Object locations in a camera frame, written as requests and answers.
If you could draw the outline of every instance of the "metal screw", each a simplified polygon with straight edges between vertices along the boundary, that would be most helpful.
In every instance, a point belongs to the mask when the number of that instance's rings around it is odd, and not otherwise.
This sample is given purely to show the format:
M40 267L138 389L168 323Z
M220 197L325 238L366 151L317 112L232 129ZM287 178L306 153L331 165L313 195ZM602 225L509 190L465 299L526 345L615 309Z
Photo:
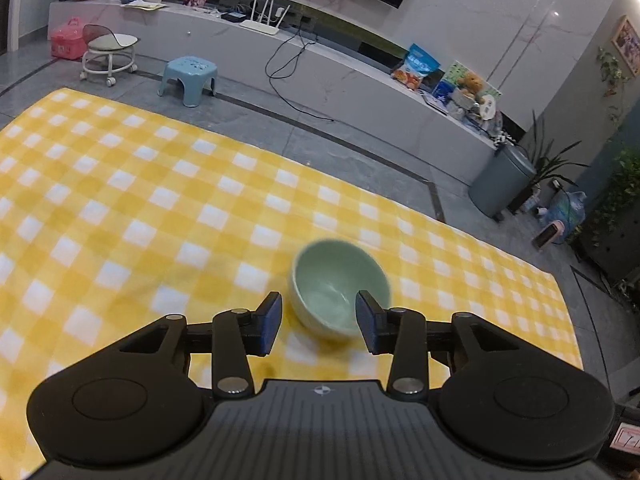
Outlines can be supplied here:
M218 381L218 388L228 394L241 394L249 387L242 377L225 377Z
M401 394L419 394L424 389L424 384L420 379L403 377L394 381L393 388Z

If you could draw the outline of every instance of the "green bowl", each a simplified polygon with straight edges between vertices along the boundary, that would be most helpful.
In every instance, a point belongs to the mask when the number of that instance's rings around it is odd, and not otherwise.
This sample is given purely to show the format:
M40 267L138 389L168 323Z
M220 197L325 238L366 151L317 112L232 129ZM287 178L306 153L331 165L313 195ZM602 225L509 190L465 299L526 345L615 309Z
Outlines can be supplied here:
M368 290L382 308L391 292L385 273L358 246L342 240L318 240L303 248L289 276L291 304L300 322L323 338L360 335L355 299Z

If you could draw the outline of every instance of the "picture frame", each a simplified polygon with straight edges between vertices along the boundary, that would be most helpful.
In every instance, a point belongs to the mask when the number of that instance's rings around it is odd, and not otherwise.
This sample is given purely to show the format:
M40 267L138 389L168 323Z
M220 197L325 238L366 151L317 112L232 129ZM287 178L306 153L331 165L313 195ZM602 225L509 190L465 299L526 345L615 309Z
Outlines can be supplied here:
M622 17L611 43L625 60L631 73L637 76L640 73L640 36L628 16Z

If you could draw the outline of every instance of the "black cable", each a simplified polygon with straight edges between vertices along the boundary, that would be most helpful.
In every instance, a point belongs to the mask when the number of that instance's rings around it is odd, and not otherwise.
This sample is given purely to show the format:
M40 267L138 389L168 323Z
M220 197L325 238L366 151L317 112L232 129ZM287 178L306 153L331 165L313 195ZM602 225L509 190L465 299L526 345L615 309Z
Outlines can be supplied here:
M280 49L285 46L287 43L289 43L289 41L293 40L294 38L300 38L300 43L302 43L302 47L300 48L300 51L291 59L289 59L283 66L281 66L279 69L275 70L274 72L272 72L271 74L269 74L269 63L271 61L273 61L273 58L275 58L278 54L278 52L280 51ZM295 107L293 104L291 104L291 102L289 102L287 99L285 99L280 92L278 92L278 89L273 85L273 79L286 79L288 77L293 76L294 72L296 71L296 69L298 68L298 61L300 60L300 56L302 56L302 53L306 50L306 48L309 45L313 45L316 44L315 41L308 41L305 42L305 40L303 39L301 33L300 33L300 26L298 26L298 31L296 34L294 34L293 36L291 36L287 41L283 41L281 44L279 44L279 46L277 47L277 49L275 50L275 52L273 53L273 55L269 58L269 60L267 61L266 65L264 66L264 73L267 76L267 78L269 79L269 85L271 86L271 88L273 89L274 92L276 92L276 95L282 99L284 102L286 102L287 105L289 105L291 108L293 108L294 110L312 116L316 119L321 119L323 121L331 121L333 122L334 120L332 118L329 117L320 117L317 115L314 115L312 113L309 112L305 112L304 110L301 110L300 108ZM282 70L284 70L287 66L289 66L291 63L294 63L293 65L293 69L291 70L291 72L287 75L280 75L280 76L276 76L276 74L278 72L281 72Z

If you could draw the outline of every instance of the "green plant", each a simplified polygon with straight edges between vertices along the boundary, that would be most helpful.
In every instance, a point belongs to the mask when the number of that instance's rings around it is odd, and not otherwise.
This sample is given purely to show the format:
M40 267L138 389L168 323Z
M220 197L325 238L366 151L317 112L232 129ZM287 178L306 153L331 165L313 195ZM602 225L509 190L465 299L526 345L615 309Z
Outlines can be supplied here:
M622 215L640 196L640 152L622 150L616 160L618 170L609 179L600 203L584 227L590 232L591 242L596 247L600 244L600 236L612 232Z
M604 97L617 95L618 90L620 90L620 104L607 107L609 120L618 127L625 111L625 86L629 78L623 75L618 58L612 53L606 52L602 47L598 48L596 61L600 63L602 82L607 83L607 91L604 92Z
M540 117L540 130L538 130L538 122L536 121L535 111L533 111L532 114L533 146L530 146L529 150L523 146L523 149L527 154L527 158L533 164L533 167L536 168L536 176L531 181L530 186L535 186L536 184L548 178L559 178L560 180L564 180L568 184L575 186L575 182L573 180L568 179L562 174L559 174L558 170L560 170L560 168L564 168L565 166L580 166L581 168L589 167L588 164L569 162L569 160L567 160L566 158L561 157L561 155L574 149L582 141L576 140L574 143L569 144L567 147L560 150L555 156L551 156L551 149L553 148L555 139L552 139L545 144L545 117L544 115Z

